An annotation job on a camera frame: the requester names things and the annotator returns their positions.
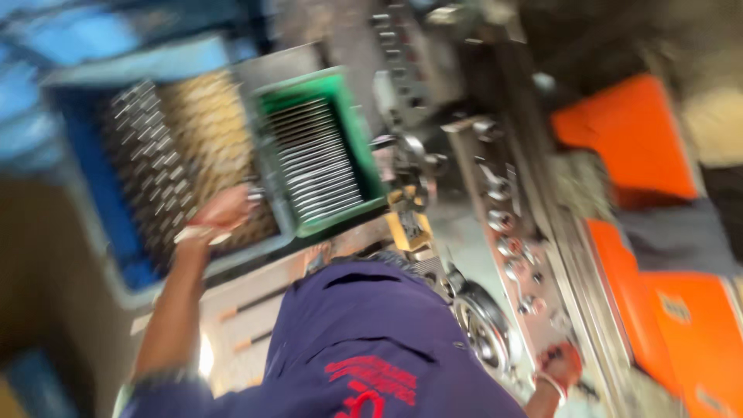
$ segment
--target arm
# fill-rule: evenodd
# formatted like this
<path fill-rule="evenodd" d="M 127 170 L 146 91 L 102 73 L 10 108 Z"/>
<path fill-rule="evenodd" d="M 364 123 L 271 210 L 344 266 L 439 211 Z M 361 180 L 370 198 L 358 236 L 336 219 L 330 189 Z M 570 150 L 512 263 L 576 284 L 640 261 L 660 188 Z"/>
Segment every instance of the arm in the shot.
<path fill-rule="evenodd" d="M 204 293 L 201 278 L 209 262 L 209 243 L 244 223 L 256 206 L 248 201 L 247 186 L 224 190 L 203 206 L 189 225 L 207 232 L 180 241 L 163 294 L 155 305 L 134 366 L 137 381 L 158 371 L 186 367 L 198 350 L 198 302 Z"/>
<path fill-rule="evenodd" d="M 567 342 L 549 347 L 539 355 L 537 363 L 539 370 L 549 375 L 565 392 L 578 383 L 583 373 L 578 351 Z M 524 406 L 524 412 L 529 418 L 554 417 L 559 406 L 560 392 L 544 378 L 537 377 L 535 384 L 536 390 Z"/>
<path fill-rule="evenodd" d="M 134 366 L 134 380 L 159 370 L 186 367 L 198 349 L 198 301 L 201 276 L 209 259 L 209 241 L 178 243 L 165 289 L 155 305 Z"/>
<path fill-rule="evenodd" d="M 544 380 L 536 381 L 536 390 L 529 402 L 524 406 L 524 412 L 529 418 L 551 418 L 559 404 L 559 392 Z"/>

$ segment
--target orange cover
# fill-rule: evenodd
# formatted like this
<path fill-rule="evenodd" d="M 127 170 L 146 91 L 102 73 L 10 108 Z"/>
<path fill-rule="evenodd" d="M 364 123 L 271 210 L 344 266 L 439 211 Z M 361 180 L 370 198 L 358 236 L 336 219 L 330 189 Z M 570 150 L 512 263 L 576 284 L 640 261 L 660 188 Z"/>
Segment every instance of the orange cover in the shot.
<path fill-rule="evenodd" d="M 594 150 L 622 209 L 698 197 L 662 83 L 640 75 L 552 115 L 562 144 Z M 723 282 L 640 272 L 612 224 L 587 226 L 635 362 L 699 417 L 743 417 L 743 337 Z"/>

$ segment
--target red logo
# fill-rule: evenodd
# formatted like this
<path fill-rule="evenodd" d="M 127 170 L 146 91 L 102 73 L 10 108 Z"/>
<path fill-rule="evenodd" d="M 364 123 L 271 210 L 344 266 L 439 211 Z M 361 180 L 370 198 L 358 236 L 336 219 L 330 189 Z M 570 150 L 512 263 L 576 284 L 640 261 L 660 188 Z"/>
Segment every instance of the red logo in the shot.
<path fill-rule="evenodd" d="M 361 406 L 365 402 L 373 404 L 373 418 L 381 418 L 385 399 L 380 393 L 393 395 L 407 405 L 415 405 L 415 388 L 418 378 L 377 356 L 351 357 L 337 363 L 330 363 L 325 366 L 325 372 L 331 374 L 330 382 L 342 376 L 353 377 L 348 387 L 359 393 L 357 397 L 350 396 L 343 401 L 343 404 L 350 409 L 350 415 L 339 412 L 335 418 L 359 418 Z"/>

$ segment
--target purple shirt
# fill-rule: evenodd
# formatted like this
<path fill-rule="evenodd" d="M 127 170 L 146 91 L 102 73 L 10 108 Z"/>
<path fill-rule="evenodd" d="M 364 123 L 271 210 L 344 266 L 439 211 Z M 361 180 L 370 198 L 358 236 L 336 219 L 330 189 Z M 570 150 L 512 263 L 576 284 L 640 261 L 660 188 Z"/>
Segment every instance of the purple shirt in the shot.
<path fill-rule="evenodd" d="M 213 399 L 203 382 L 140 390 L 122 417 L 525 417 L 421 279 L 379 262 L 295 283 L 263 383 Z"/>

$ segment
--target hand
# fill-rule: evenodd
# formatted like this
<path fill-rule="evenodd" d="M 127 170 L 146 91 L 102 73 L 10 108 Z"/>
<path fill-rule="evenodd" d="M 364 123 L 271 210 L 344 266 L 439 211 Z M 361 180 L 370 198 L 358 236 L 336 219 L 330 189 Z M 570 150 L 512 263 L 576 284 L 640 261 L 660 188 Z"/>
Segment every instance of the hand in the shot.
<path fill-rule="evenodd" d="M 248 186 L 241 184 L 222 190 L 196 212 L 188 225 L 211 226 L 220 231 L 231 231 L 245 223 L 258 202 L 249 201 Z"/>
<path fill-rule="evenodd" d="M 557 380 L 565 390 L 578 383 L 583 373 L 580 354 L 567 341 L 550 346 L 536 361 L 539 370 Z"/>

